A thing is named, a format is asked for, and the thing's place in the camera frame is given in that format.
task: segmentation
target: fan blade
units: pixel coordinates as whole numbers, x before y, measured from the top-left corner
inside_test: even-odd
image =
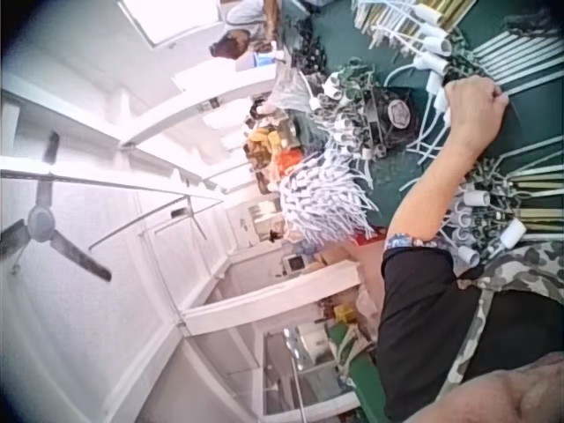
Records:
[[[106,282],[112,280],[111,271],[101,264],[96,263],[94,259],[86,253],[80,251],[78,247],[63,237],[58,231],[55,231],[51,237],[51,247],[98,278],[102,278]]]
[[[181,216],[189,216],[192,210],[188,207],[182,207],[181,209],[172,210],[170,212],[170,219],[180,218]]]
[[[200,224],[197,223],[197,220],[196,220],[196,218],[195,218],[194,216],[192,216],[192,220],[194,220],[194,224],[196,225],[197,230],[200,231],[200,234],[202,234],[202,238],[204,238],[206,241],[208,241],[207,236],[205,236],[205,234],[204,234],[204,230],[202,229],[202,227],[200,226]]]
[[[59,134],[56,132],[51,132],[49,137],[49,144],[45,154],[43,154],[43,161],[49,163],[49,165],[54,165],[56,162],[56,154],[59,151]]]
[[[31,239],[32,237],[29,235],[26,222],[23,219],[2,231],[0,235],[0,261],[24,248]]]
[[[56,154],[59,151],[59,135],[56,132],[51,132],[49,137],[49,144],[47,150],[43,154],[43,161],[54,165],[56,162]],[[53,181],[39,181],[37,182],[37,195],[35,203],[44,207],[50,207],[53,203]]]

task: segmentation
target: hand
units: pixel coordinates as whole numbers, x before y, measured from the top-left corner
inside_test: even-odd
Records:
[[[257,53],[270,53],[272,51],[272,45],[268,41],[258,41],[253,46],[253,50]]]
[[[492,79],[471,77],[445,87],[450,105],[449,144],[474,160],[495,140],[509,98]]]

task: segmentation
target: plastic bag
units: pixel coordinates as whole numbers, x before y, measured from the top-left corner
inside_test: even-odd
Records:
[[[321,91],[317,81],[317,76],[304,77],[289,65],[279,66],[276,83],[265,105],[311,113],[309,99]]]

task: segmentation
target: window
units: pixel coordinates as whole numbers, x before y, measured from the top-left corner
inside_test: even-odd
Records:
[[[220,21],[214,0],[118,0],[118,4],[152,47]]]

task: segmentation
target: black shirt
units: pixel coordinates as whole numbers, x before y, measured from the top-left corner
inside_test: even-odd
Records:
[[[408,419],[439,393],[480,296],[458,288],[450,254],[398,248],[384,253],[386,297],[377,361],[392,422]],[[497,293],[464,380],[512,369],[564,350],[564,308],[534,293]]]

